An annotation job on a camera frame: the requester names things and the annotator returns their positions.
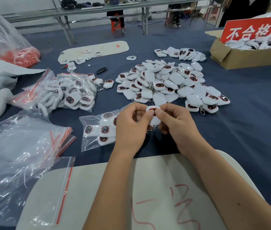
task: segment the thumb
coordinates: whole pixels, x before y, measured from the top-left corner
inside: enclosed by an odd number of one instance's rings
[[[160,119],[161,122],[165,123],[168,127],[170,127],[173,121],[175,120],[175,118],[173,118],[172,116],[170,116],[161,109],[156,109],[155,114],[158,117],[158,119]]]
[[[154,116],[154,110],[149,110],[148,112],[146,112],[141,120],[139,121],[139,124],[141,126],[143,126],[145,129],[147,128],[147,126],[149,125],[149,123],[151,122],[153,116]]]

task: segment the red sign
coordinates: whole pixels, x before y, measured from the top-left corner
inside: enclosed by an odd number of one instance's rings
[[[226,22],[220,41],[225,43],[229,40],[268,35],[271,35],[271,17],[232,20]]]

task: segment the red stool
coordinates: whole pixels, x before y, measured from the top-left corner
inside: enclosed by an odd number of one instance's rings
[[[111,31],[112,33],[114,33],[115,30],[117,29],[121,29],[120,23],[117,25],[117,27],[114,27],[115,22],[111,21]]]

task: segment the forearm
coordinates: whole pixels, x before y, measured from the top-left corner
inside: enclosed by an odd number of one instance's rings
[[[131,161],[128,153],[112,152],[83,230],[126,230]]]
[[[271,229],[271,206],[208,143],[187,157],[228,230]]]

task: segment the hand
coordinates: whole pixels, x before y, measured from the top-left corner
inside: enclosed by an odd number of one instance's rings
[[[156,116],[161,120],[158,127],[162,134],[171,134],[183,155],[189,157],[192,152],[208,144],[186,108],[171,103],[161,105],[160,108],[155,110]]]
[[[116,121],[115,152],[129,153],[133,158],[141,148],[154,115],[153,110],[146,112],[146,108],[147,105],[132,103],[120,112]]]
[[[223,3],[222,3],[222,7],[224,9],[227,9],[230,6],[230,4],[231,4],[232,1],[233,0],[224,0]]]

